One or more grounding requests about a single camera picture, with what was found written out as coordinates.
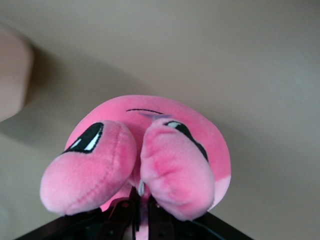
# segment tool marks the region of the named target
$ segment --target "beige background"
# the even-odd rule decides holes
[[[120,95],[160,95],[212,120],[232,159],[212,211],[257,240],[320,236],[316,0],[0,0],[34,48],[25,107],[0,122],[0,239],[53,220],[46,166],[74,126]]]

